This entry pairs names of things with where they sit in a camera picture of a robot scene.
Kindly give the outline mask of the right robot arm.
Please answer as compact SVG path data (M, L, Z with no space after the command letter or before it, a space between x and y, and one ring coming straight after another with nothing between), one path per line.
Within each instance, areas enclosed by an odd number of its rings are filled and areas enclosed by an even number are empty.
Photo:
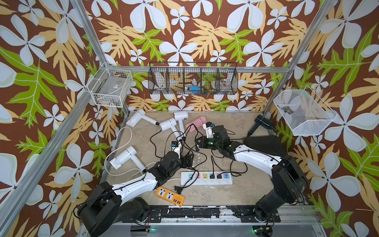
M294 203L309 181L296 160L287 154L276 136L249 136L243 142L231 139L222 125L206 128L207 135L195 139L198 148L217 150L225 158L245 163L267 173L273 189L254 207L253 217L264 222L286 203Z

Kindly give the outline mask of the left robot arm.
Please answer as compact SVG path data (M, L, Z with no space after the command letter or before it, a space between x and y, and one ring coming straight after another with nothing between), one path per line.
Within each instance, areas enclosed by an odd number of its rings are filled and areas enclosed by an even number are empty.
M143 193L156 190L165 184L179 169L193 165L194 154L180 156L169 151L161 161L131 181L110 185L103 182L74 212L91 237L102 235L115 222L144 221L150 206L140 198Z

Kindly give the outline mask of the white multicolour power strip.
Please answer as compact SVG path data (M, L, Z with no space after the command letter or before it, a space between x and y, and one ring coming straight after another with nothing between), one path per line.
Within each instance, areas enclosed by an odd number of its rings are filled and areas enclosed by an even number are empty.
M185 171L181 172L180 183L182 186L226 186L233 184L233 178L229 172Z

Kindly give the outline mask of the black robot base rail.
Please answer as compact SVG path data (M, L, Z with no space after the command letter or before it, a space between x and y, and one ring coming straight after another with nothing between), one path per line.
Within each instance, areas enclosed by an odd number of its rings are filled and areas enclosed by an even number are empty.
M242 224L267 222L258 221L253 205L196 205L196 206L150 206L147 220L151 223L211 223L211 224Z

